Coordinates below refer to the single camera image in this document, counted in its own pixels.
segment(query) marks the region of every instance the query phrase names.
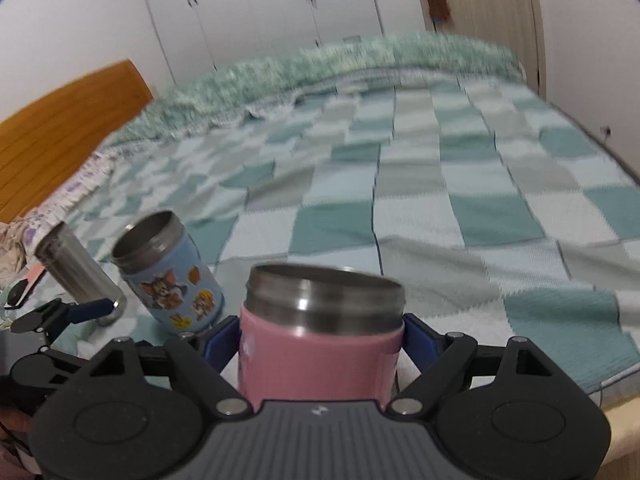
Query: checkered blanket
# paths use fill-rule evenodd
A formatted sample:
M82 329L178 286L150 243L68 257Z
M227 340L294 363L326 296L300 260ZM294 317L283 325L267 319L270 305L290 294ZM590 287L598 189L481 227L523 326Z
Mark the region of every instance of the checkered blanket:
M601 405L640 390L640 190L522 84L338 88L121 162L68 222L129 306L107 329L69 328L67 351L166 337L108 263L155 208L187 225L225 315L259 262L348 266L400 280L406 310L440 332L530 337Z

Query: cartoon sticker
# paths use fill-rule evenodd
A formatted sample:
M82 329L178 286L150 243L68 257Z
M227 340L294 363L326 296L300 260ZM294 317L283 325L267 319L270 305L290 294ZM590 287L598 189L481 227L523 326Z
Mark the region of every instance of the cartoon sticker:
M169 319L176 330L184 330L191 326L191 318L182 314L171 314Z
M173 310L182 304L182 298L187 294L187 285L177 285L175 283L173 269L165 272L164 276L155 276L151 283L140 284L149 296L151 296L151 308L164 308Z
M209 312L213 311L216 306L216 301L213 297L213 292L203 288L191 303L193 311L196 313L196 320L199 321L205 317Z
M197 266L191 267L187 277L193 285L197 285L200 281L200 269Z

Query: wooden headboard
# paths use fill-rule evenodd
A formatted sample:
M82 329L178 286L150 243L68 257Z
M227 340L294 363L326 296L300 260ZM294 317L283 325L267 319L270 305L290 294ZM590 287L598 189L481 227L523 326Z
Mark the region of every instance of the wooden headboard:
M151 99L126 60L59 88L0 123L0 221L41 204L104 137Z

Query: stainless steel cup rim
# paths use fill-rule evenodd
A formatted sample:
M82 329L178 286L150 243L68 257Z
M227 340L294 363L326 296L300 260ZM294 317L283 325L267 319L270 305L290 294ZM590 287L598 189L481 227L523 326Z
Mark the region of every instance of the stainless steel cup rim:
M156 211L125 227L111 248L111 259L124 273L157 263L184 235L184 226L171 210Z
M404 287L355 270L268 263L252 269L245 308L310 332L386 333L402 326Z

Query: door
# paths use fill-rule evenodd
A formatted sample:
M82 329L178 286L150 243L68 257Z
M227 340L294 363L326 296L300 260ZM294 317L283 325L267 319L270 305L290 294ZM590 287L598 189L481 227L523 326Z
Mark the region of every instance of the door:
M527 72L529 86L540 93L538 77L544 57L542 27L536 27L532 0L448 0L451 18L434 26L437 32L461 34L508 46ZM423 5L425 21L428 8Z
M264 54L282 55L314 47L319 38L307 0L248 0Z
M249 0L194 0L194 8L216 67L264 54Z
M322 43L382 33L374 0L316 0L316 4L314 14Z
M214 69L193 0L147 0L174 81L188 83Z

